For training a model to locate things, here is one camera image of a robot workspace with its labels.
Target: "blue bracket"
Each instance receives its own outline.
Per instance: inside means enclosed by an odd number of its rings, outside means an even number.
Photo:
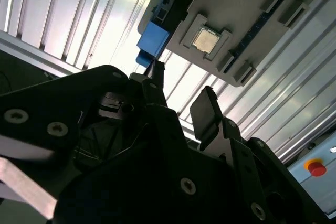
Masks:
[[[168,36],[168,31],[150,21],[137,44],[141,49],[136,59],[137,63],[148,67],[151,61],[159,56]]]

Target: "mounting hole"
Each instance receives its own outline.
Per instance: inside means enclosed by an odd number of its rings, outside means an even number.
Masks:
[[[196,186],[194,182],[189,178],[182,178],[181,179],[181,189],[189,195],[194,195],[196,193]]]
[[[8,123],[21,124],[29,119],[29,115],[26,111],[20,109],[7,110],[4,114],[4,119]]]
[[[121,111],[123,113],[130,113],[134,110],[134,106],[131,104],[125,104],[121,107]]]
[[[257,203],[252,203],[251,204],[251,210],[254,213],[255,216],[257,216],[260,220],[265,220],[266,219],[266,214],[263,208],[257,204]]]
[[[52,122],[48,124],[47,132],[51,136],[62,137],[68,134],[68,127],[61,122]]]
[[[244,167],[245,167],[245,170],[246,170],[248,173],[251,173],[251,172],[252,172],[251,168],[248,167],[247,165],[245,165]]]

